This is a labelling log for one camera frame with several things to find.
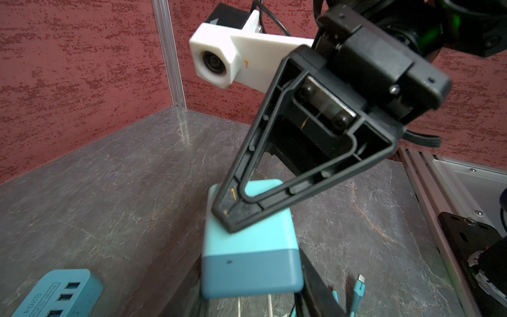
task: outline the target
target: black wire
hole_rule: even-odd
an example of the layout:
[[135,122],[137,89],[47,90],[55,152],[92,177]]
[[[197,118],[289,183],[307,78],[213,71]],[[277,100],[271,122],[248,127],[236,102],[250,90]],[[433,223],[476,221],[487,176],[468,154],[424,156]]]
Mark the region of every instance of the black wire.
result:
[[291,312],[288,313],[288,317],[292,316],[292,312],[294,311],[294,309],[296,309],[296,302],[294,302],[294,305],[292,305],[292,309],[291,309]]
[[437,135],[416,133],[410,130],[405,131],[402,138],[427,148],[439,148],[442,145],[442,139]]
[[276,23],[276,25],[278,25],[278,27],[283,31],[283,33],[286,36],[288,36],[288,37],[291,36],[291,34],[287,30],[287,28],[282,24],[282,22],[280,22],[280,20],[278,20],[278,18],[271,11],[269,11],[268,8],[266,8],[266,6],[264,6],[264,4],[262,3],[262,1],[253,0],[250,12],[252,12],[253,10],[255,10],[256,7],[258,7],[261,10],[261,12],[264,11],[264,13],[266,13],[267,16],[270,17],[271,20],[273,20]]
[[507,232],[507,225],[505,225],[505,218],[503,214],[505,213],[505,210],[503,208],[500,208],[500,220],[502,220],[503,229]]
[[262,10],[259,11],[259,25],[261,26],[261,33],[267,34],[264,28],[264,21],[262,20]]

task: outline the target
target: orange mark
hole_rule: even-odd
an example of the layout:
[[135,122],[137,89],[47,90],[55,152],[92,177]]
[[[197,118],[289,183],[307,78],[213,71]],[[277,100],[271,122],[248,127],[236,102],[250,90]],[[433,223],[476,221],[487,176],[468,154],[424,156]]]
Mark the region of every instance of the orange mark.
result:
[[306,125],[306,121],[308,121],[308,119],[310,119],[310,117],[306,118],[305,121],[303,121],[303,124],[301,125],[301,128],[300,129],[303,129]]

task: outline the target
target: screw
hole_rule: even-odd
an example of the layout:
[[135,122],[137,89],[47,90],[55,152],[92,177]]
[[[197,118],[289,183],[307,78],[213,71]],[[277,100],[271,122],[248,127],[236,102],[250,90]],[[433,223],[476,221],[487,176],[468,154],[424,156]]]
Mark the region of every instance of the screw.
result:
[[486,46],[486,48],[492,48],[492,47],[496,46],[499,42],[500,42],[500,37],[497,35],[493,35],[492,37],[490,37],[486,40],[486,43],[484,44],[484,46]]
[[397,95],[400,93],[400,87],[398,85],[392,85],[389,87],[389,93],[391,95]]
[[349,126],[350,122],[354,119],[348,112],[345,110],[340,111],[335,117],[331,120],[335,131],[338,133],[342,133]]
[[315,94],[315,87],[310,84],[303,84],[299,89],[299,97],[301,100],[310,100]]
[[466,219],[465,219],[465,222],[466,222],[466,223],[468,223],[468,224],[469,224],[469,225],[471,225],[471,226],[473,226],[474,224],[476,224],[476,223],[477,223],[477,221],[476,221],[474,218],[472,218],[472,217],[468,217],[468,218],[466,218]]

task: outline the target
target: light blue block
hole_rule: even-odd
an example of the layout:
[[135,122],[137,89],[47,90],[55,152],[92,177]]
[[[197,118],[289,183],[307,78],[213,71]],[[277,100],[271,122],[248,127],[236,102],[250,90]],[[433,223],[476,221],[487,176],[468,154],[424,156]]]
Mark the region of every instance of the light blue block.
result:
[[[245,191],[256,196],[280,184],[280,180],[252,181]],[[303,271],[290,209],[231,234],[211,213],[219,188],[213,185],[208,193],[202,295],[213,299],[299,292]]]
[[87,317],[103,285],[89,270],[53,270],[44,275],[13,317]]

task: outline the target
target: white panel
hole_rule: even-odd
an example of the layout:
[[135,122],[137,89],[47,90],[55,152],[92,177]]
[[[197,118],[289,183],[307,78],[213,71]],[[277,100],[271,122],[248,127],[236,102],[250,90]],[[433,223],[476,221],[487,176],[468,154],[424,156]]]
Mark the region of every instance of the white panel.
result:
[[447,159],[432,163],[461,216],[487,223],[502,236],[507,235],[500,220],[499,202],[500,194],[507,188],[507,171]]
[[[237,81],[266,92],[281,60],[300,45],[312,46],[313,39],[258,33],[259,12],[254,10],[243,29],[202,23],[190,38],[190,50],[197,76],[222,89]],[[202,61],[205,51],[218,56],[224,74],[208,70]]]

